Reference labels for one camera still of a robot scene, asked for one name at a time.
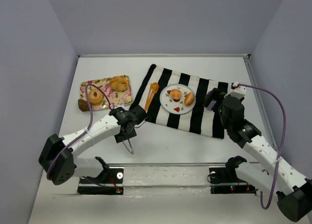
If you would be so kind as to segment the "glossy oval bun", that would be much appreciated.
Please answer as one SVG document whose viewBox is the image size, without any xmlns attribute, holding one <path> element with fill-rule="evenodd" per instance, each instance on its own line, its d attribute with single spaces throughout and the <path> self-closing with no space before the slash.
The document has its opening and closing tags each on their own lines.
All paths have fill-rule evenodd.
<svg viewBox="0 0 312 224">
<path fill-rule="evenodd" d="M 195 101 L 195 95 L 193 92 L 190 92 L 185 96 L 184 105 L 190 106 L 193 104 L 194 101 Z"/>
</svg>

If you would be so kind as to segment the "small round bun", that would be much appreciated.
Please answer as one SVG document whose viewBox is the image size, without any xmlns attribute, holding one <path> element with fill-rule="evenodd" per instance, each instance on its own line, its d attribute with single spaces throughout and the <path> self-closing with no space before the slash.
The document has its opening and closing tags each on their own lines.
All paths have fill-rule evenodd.
<svg viewBox="0 0 312 224">
<path fill-rule="evenodd" d="M 182 97 L 182 92 L 179 89 L 170 90 L 170 96 L 174 101 L 179 101 Z"/>
</svg>

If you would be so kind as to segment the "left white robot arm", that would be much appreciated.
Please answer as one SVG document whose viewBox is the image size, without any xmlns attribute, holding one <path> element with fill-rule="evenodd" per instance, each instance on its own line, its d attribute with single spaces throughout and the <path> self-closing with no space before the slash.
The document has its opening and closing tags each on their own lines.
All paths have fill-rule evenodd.
<svg viewBox="0 0 312 224">
<path fill-rule="evenodd" d="M 97 177 L 108 168 L 102 158 L 87 159 L 80 155 L 109 137 L 114 137 L 117 143 L 129 141 L 137 135 L 136 125 L 146 117 L 147 113 L 141 106 L 128 111 L 117 107 L 99 121 L 75 133 L 63 137 L 53 134 L 46 140 L 39 164 L 54 185 L 61 185 L 73 176 Z"/>
</svg>

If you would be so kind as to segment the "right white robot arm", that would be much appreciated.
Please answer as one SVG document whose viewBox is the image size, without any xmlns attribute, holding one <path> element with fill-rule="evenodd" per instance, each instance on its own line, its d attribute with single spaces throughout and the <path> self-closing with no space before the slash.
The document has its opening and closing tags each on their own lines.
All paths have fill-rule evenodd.
<svg viewBox="0 0 312 224">
<path fill-rule="evenodd" d="M 232 92 L 218 88 L 209 91 L 204 107 L 216 113 L 229 138 L 262 165 L 258 171 L 244 158 L 237 156 L 226 163 L 238 179 L 251 183 L 275 201 L 282 214 L 297 222 L 312 210 L 312 181 L 294 169 L 267 142 L 261 131 L 244 117 L 243 98 L 247 85 L 235 83 Z"/>
</svg>

